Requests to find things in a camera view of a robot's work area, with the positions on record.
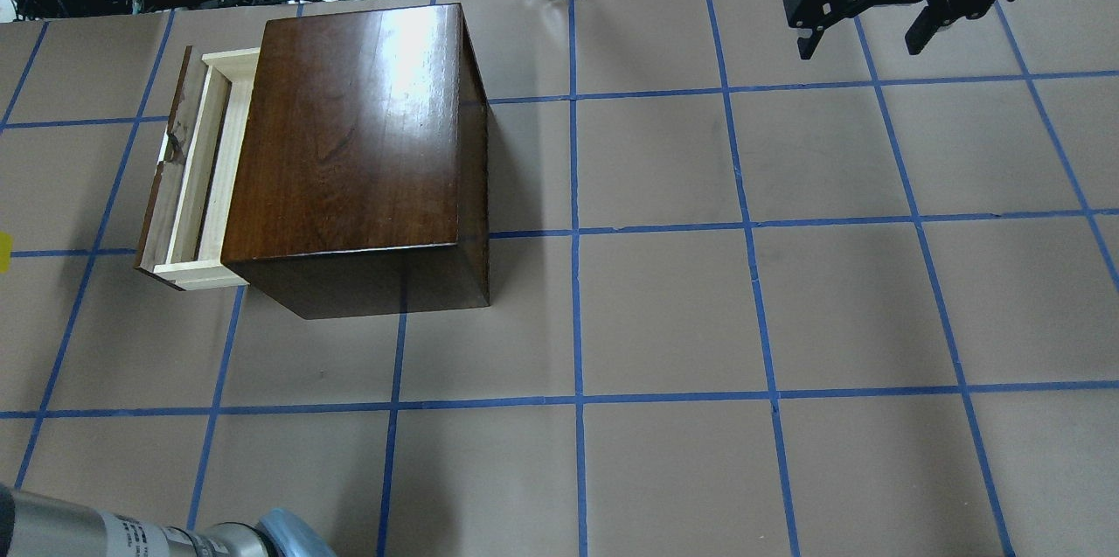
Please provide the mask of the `dark wooden drawer cabinet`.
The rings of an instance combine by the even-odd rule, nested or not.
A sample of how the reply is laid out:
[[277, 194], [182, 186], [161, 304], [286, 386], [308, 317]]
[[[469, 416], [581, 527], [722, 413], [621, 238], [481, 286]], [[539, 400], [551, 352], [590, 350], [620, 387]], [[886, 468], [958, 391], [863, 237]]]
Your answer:
[[265, 23], [220, 265], [305, 319], [489, 305], [489, 110], [458, 3]]

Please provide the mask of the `light wood drawer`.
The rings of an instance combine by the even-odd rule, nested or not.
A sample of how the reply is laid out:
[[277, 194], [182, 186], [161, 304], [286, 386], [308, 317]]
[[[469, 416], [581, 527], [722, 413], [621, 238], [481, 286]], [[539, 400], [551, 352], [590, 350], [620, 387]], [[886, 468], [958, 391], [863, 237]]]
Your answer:
[[172, 289], [247, 285], [220, 262], [258, 48], [184, 51], [135, 270]]

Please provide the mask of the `yellow cube block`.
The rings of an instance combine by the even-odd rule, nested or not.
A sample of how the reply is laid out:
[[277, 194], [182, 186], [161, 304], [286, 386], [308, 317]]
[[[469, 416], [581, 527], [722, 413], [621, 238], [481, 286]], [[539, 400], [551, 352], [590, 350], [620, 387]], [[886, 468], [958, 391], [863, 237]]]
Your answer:
[[10, 270], [13, 251], [13, 238], [8, 232], [0, 232], [0, 274], [7, 274]]

